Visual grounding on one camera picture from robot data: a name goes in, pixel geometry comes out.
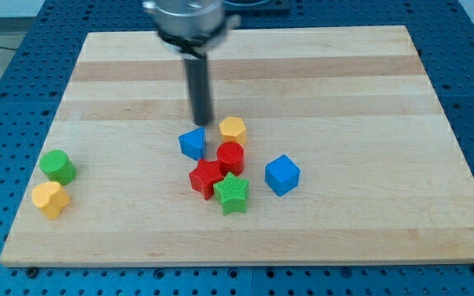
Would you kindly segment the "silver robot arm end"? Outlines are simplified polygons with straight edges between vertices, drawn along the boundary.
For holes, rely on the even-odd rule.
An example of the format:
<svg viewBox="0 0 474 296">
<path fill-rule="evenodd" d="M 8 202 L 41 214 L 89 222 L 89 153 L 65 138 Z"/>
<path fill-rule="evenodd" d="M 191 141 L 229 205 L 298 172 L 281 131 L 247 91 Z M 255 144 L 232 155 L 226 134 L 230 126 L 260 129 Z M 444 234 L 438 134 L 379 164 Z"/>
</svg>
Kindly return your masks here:
<svg viewBox="0 0 474 296">
<path fill-rule="evenodd" d="M 186 59 L 203 59 L 241 25 L 239 15 L 225 14 L 222 0 L 144 0 L 161 42 Z"/>
</svg>

